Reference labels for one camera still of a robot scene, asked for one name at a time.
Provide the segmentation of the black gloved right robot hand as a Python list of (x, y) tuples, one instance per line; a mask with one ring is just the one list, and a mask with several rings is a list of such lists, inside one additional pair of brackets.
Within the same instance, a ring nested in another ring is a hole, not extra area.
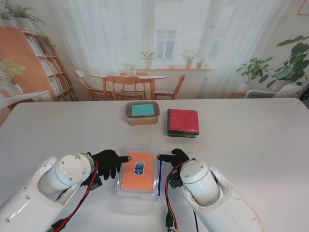
[(189, 160), (189, 157), (181, 149), (178, 148), (172, 150), (171, 153), (171, 155), (159, 154), (156, 157), (159, 161), (170, 163), (173, 168), (177, 167), (177, 170), (179, 171), (181, 165), (187, 162)]

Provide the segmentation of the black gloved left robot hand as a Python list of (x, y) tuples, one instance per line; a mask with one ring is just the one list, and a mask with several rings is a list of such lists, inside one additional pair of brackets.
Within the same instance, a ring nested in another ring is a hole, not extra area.
[(130, 156), (118, 156), (114, 150), (103, 150), (95, 155), (87, 152), (98, 163), (96, 181), (100, 180), (100, 176), (103, 176), (104, 180), (108, 180), (109, 177), (115, 179), (116, 173), (120, 172), (122, 163), (130, 162)]

